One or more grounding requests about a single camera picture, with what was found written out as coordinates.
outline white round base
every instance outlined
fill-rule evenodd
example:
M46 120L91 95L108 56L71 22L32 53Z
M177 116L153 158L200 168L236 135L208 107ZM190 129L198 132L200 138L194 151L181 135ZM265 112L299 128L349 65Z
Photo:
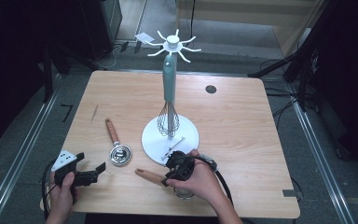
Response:
M163 159L165 154L176 143L185 138L173 151L180 150L185 153L199 146L199 132L196 126L187 118L178 115L179 128L175 132L175 137L162 136L158 131L158 117L150 120L142 133L142 146L147 156L160 165L167 163L168 157Z

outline person's right hand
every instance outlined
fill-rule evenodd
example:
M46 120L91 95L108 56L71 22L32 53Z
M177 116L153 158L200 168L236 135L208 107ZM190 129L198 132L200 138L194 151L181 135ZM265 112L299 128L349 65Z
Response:
M191 150L189 154L199 156L199 152L196 149ZM209 164L200 160L195 160L193 174L187 181L168 179L167 184L177 189L190 190L209 203L213 198L224 195L219 181Z
M193 149L190 155L198 156L199 152ZM206 200L216 212L219 223L242 224L231 201L220 188L219 181L209 164L195 160L193 174L187 181L168 179L167 184L174 188L190 190L201 199Z

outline black hole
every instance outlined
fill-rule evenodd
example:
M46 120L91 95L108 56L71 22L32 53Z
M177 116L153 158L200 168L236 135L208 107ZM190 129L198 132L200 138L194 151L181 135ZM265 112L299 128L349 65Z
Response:
M207 86L207 87L205 88L205 90L206 90L208 93L212 94L212 93L215 93L215 92L216 92L216 87L215 87L215 86L212 86L212 85L209 85L209 86Z

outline metal whisk wires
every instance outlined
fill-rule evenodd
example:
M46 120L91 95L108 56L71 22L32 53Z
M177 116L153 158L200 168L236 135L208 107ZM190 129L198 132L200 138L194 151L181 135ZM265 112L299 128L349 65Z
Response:
M163 135L174 137L179 129L179 117L172 102L165 102L157 120L158 130Z

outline person's left hand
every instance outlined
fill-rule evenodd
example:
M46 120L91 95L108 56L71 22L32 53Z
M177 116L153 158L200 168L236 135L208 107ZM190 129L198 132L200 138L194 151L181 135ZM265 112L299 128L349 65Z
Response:
M54 188L54 172L50 174L50 188ZM71 185L74 183L75 174L70 172L62 181L62 186L56 186L50 195L50 212L46 223L65 223L72 214L73 198L71 194Z

